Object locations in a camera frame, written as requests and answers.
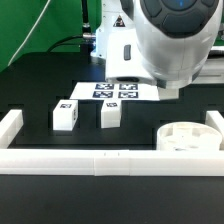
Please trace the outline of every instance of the black table surface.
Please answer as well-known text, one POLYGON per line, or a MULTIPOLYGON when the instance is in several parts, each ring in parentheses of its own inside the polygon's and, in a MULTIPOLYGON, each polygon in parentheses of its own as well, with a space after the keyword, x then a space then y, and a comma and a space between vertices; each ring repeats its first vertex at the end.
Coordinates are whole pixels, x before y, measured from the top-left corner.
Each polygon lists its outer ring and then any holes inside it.
MULTIPOLYGON (((125 101, 120 128, 101 129, 102 101, 79 101, 72 132, 52 129, 60 99, 77 82, 104 81, 105 68, 80 53, 30 53, 0 74, 0 119, 22 109, 24 127, 10 148, 154 149, 174 121, 205 122, 224 111, 224 85, 190 85, 178 100, 125 101)), ((0 175, 0 223, 223 223, 223 177, 0 175)))

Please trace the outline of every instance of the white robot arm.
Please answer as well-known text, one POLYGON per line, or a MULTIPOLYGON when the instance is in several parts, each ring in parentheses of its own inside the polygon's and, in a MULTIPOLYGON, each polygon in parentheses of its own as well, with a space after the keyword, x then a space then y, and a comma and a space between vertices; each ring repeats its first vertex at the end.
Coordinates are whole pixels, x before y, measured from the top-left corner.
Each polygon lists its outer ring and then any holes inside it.
POLYGON ((179 89, 206 62, 219 31, 223 0, 103 0, 102 8, 96 37, 99 46, 102 38, 107 45, 101 45, 98 55, 106 59, 106 80, 179 89))

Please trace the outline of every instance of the green screen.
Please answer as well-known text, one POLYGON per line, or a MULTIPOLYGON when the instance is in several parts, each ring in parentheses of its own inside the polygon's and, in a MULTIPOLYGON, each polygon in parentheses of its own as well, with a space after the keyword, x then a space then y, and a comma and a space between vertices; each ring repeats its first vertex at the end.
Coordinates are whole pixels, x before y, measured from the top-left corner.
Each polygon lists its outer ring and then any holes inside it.
MULTIPOLYGON (((47 0, 0 0, 0 71, 24 41, 40 15, 47 0)), ((88 0, 92 31, 101 22, 101 0, 88 0)), ((53 43, 82 32, 81 0, 52 0, 46 13, 22 49, 20 57, 28 52, 45 52, 53 43)), ((55 51, 79 51, 66 46, 55 51)))

